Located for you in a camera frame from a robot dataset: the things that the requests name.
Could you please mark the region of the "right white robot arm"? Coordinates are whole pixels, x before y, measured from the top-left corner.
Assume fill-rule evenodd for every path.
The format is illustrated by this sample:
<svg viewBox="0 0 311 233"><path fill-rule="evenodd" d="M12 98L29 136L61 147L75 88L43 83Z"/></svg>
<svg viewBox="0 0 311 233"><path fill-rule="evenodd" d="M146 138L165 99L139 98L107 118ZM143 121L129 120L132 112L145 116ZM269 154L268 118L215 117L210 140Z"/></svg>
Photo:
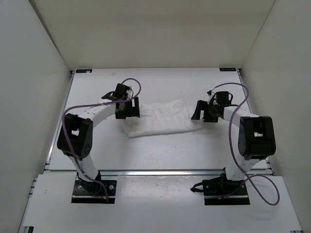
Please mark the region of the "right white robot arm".
<svg viewBox="0 0 311 233"><path fill-rule="evenodd" d="M198 100L191 120L217 123L226 120L239 128L237 148L239 156L234 156L234 164L226 167L225 178L218 181L218 190L230 194L235 189L234 181L244 179L258 162L275 154L276 141L273 120L269 116L252 114L237 104L228 91L208 91L209 100Z"/></svg>

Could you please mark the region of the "white skirt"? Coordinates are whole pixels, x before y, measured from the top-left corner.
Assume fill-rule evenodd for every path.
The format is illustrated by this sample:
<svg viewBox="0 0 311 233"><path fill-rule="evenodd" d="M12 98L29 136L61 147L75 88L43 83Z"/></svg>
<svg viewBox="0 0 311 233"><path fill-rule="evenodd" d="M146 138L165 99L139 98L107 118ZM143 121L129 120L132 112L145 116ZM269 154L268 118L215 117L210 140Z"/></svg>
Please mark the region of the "white skirt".
<svg viewBox="0 0 311 233"><path fill-rule="evenodd" d="M139 108L140 117L120 120L120 124L129 138L187 133L203 127L201 121L192 121L190 111L184 99L166 103L143 104Z"/></svg>

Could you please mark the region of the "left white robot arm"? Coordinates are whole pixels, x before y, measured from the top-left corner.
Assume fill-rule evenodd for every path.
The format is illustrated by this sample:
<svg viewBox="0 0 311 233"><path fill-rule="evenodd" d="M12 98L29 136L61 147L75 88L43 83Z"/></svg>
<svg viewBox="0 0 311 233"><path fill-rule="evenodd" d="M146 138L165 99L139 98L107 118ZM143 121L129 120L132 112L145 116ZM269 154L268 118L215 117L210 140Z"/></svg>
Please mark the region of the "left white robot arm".
<svg viewBox="0 0 311 233"><path fill-rule="evenodd" d="M77 105L65 110L57 148L75 165L78 178L85 181L90 193L97 193L102 187L99 171L90 152L93 144L93 130L108 117L127 119L140 117L138 94L132 87L119 83L114 91L101 97L96 104Z"/></svg>

